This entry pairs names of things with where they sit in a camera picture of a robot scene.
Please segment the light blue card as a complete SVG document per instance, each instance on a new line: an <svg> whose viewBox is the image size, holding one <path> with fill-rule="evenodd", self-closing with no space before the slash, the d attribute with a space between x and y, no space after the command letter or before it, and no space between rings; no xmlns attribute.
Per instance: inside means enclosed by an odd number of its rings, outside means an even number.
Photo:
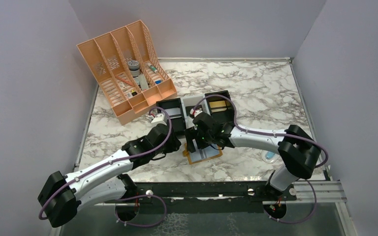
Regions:
<svg viewBox="0 0 378 236"><path fill-rule="evenodd" d="M208 147L202 150L197 150L196 152L189 153L188 161L193 163L198 163L202 161L206 161L209 159L217 158L222 156L222 151L214 149L212 147Z"/></svg>

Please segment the tan leather card holder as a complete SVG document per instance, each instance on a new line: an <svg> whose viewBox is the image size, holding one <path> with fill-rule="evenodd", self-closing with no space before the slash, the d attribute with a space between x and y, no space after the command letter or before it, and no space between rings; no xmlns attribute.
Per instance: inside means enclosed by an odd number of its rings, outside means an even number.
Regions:
<svg viewBox="0 0 378 236"><path fill-rule="evenodd" d="M196 143L194 143L194 147L195 152L190 152L188 144L185 143L185 149L182 152L183 157L187 158L188 163L190 165L218 158L223 155L222 148L215 144L213 144L212 146L208 146L204 149L199 149Z"/></svg>

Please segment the white silver card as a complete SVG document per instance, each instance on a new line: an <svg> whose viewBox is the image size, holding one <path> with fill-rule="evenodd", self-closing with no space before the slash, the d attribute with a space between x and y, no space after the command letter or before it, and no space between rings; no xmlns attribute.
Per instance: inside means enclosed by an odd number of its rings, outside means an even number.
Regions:
<svg viewBox="0 0 378 236"><path fill-rule="evenodd" d="M170 108L166 109L166 112L168 113L169 117L171 119L174 118L180 118L182 116L182 112L180 108Z"/></svg>

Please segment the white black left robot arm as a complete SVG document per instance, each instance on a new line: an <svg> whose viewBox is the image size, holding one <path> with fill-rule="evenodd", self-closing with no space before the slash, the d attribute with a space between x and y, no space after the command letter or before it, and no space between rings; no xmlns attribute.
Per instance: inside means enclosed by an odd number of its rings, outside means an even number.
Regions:
<svg viewBox="0 0 378 236"><path fill-rule="evenodd" d="M169 125L158 124L147 135L126 142L110 157L81 171L49 175L38 201L38 218L49 220L53 228L73 219L78 211L110 200L135 201L146 197L127 174L154 160L180 149L181 141Z"/></svg>

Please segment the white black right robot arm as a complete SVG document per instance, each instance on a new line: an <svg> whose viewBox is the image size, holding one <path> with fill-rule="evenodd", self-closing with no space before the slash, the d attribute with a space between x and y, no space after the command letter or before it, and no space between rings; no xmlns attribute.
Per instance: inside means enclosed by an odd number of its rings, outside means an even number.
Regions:
<svg viewBox="0 0 378 236"><path fill-rule="evenodd" d="M248 128L234 122L218 123L211 115L197 110L193 113L193 130L199 147L217 145L221 148L255 148L273 152L283 165L275 170L266 183L266 190L281 195L298 179L309 179L318 167L324 149L297 125L286 130Z"/></svg>

